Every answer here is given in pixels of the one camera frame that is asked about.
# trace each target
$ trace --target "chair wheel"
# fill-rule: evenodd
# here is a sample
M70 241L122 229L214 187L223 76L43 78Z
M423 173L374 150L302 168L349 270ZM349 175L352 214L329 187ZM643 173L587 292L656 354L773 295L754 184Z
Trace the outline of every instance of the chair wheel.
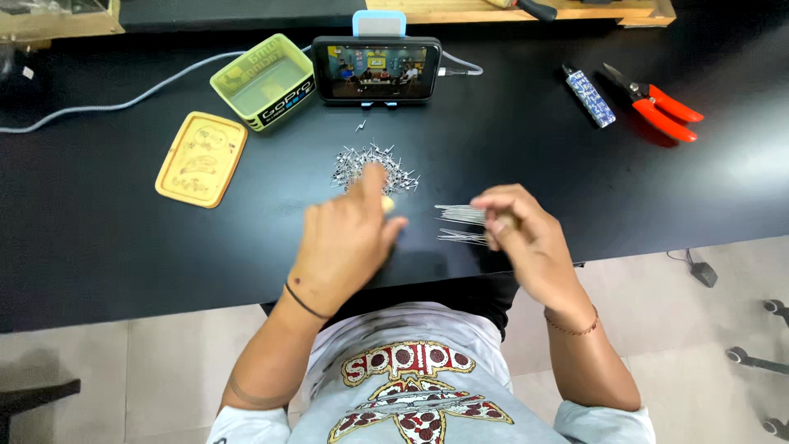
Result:
M778 431L783 428L783 423L776 418L770 418L761 423L761 426L771 435L777 435Z
M765 310L769 311L770 313L775 313L782 308L783 303L778 299L770 299L765 301Z
M732 347L726 351L726 356L736 363L741 363L748 357L748 353L740 347Z

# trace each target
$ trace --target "lighter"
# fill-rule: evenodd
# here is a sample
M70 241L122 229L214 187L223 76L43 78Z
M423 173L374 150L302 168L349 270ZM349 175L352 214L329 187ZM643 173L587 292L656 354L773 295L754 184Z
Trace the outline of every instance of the lighter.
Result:
M567 75L567 84L572 87L573 92L584 107L592 115L592 119L600 128L610 125L616 120L616 116L611 112L611 108L605 103L597 90L589 82L589 79L581 72L562 64L562 70Z

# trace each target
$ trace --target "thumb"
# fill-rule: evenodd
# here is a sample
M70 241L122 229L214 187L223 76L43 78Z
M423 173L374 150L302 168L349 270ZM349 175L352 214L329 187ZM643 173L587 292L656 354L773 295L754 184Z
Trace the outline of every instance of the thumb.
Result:
M381 230L381 246L384 254L389 254L389 248L397 241L397 236L406 225L408 225L408 219L405 217L392 217L387 220Z
M488 230L493 233L496 242L507 252L512 262L518 262L518 258L522 258L526 254L527 243L525 237L509 224L504 224L500 220L493 220L488 224Z

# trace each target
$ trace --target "black wristband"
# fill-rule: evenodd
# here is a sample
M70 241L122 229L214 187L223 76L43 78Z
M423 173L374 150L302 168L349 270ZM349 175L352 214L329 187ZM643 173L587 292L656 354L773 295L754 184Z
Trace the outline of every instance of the black wristband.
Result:
M304 303L301 301L301 299L299 299L299 298L298 298L298 296L296 296L296 293L294 293L294 291L290 289L290 286L288 285L288 280L287 280L287 279L285 279L285 288L287 288L287 289L288 289L288 292L290 293L290 295L291 295L291 296L293 296L293 298L294 298L294 299L296 299L296 302L298 302L298 304L299 304L299 305L301 305L302 307L304 307L304 309L305 309L305 310L307 310L308 312L310 312L310 313L314 314L314 315L315 315L315 316L317 316L318 318L321 318L321 319L323 319L324 321L328 321L329 319L331 319L331 318L332 318L331 316L323 316L322 314L318 313L317 311L313 310L312 308L310 308L310 307L307 307L307 306L306 306L306 305L305 305L305 304L304 304Z

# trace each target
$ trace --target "pliers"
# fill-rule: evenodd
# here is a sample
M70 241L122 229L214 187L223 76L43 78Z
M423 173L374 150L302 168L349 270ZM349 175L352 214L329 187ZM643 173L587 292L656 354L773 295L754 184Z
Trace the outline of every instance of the pliers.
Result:
M680 141L692 142L697 139L696 133L666 117L655 108L655 105L661 110L687 122L699 122L704 118L703 115L672 99L655 85L630 81L611 65L603 63L603 66L614 76L619 85L627 91L630 99L633 100L633 108L638 110L655 127Z

